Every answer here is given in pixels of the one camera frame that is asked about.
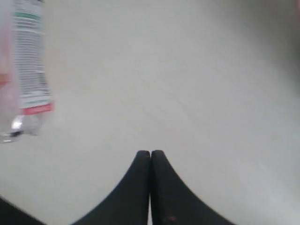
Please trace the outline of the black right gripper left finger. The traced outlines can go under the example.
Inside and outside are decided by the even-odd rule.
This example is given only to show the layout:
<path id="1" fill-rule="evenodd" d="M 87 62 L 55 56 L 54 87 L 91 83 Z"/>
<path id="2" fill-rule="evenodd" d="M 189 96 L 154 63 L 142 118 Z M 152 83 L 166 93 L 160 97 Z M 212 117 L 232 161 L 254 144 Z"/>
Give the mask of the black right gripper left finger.
<path id="1" fill-rule="evenodd" d="M 137 152 L 114 190 L 75 225 L 146 225 L 149 213 L 150 153 Z"/>

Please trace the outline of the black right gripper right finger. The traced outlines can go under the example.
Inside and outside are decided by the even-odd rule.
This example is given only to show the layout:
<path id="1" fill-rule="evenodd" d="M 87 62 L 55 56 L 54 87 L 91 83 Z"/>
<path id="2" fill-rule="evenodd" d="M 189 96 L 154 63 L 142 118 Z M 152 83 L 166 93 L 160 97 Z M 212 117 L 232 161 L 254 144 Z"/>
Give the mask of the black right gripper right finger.
<path id="1" fill-rule="evenodd" d="M 154 225 L 232 224 L 185 185 L 161 150 L 151 153 L 150 204 Z"/>

